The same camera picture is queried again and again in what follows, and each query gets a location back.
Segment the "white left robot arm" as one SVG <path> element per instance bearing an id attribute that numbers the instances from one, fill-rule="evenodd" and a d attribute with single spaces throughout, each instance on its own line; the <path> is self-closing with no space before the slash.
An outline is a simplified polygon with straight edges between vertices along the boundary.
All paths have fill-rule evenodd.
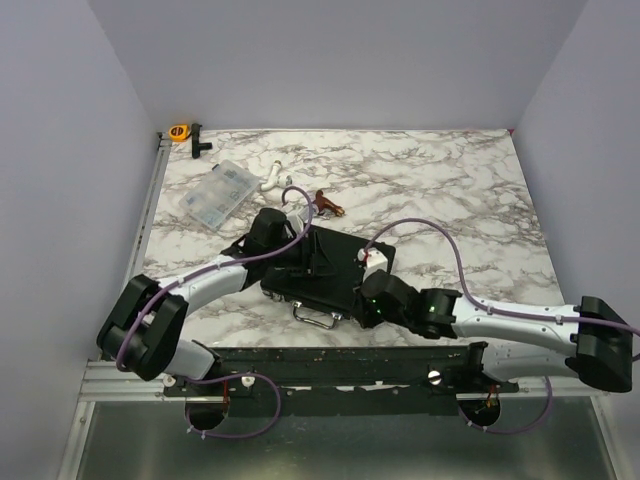
<path id="1" fill-rule="evenodd" d="M 263 208 L 249 232 L 214 259 L 188 273 L 153 280 L 144 274 L 124 287 L 96 339 L 121 371 L 149 381 L 166 373 L 187 377 L 201 395 L 222 380 L 213 351 L 181 338 L 188 316 L 224 296 L 242 292 L 277 268 L 303 270 L 311 251 L 317 208 L 286 214 Z"/>

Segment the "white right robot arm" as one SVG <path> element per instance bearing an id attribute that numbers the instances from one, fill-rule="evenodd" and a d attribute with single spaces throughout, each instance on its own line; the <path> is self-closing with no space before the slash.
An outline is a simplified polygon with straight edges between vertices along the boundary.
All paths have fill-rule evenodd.
<path id="1" fill-rule="evenodd" d="M 387 322 L 426 339 L 494 341 L 464 362 L 460 379 L 480 392 L 495 380 L 566 376 L 612 393 L 632 389 L 633 332 L 602 299 L 540 307 L 471 300 L 456 290 L 416 290 L 383 270 L 356 291 L 356 318 L 365 328 Z"/>

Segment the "black poker chip case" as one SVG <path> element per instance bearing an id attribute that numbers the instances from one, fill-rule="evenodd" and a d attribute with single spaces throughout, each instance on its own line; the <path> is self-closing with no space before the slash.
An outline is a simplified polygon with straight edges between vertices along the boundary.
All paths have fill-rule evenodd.
<path id="1" fill-rule="evenodd" d="M 380 314 L 360 295 L 366 264 L 358 253 L 367 244 L 366 238 L 313 226 L 267 269 L 260 287 L 272 300 L 289 303 L 299 322 L 331 330 L 353 319 L 374 328 L 382 323 Z"/>

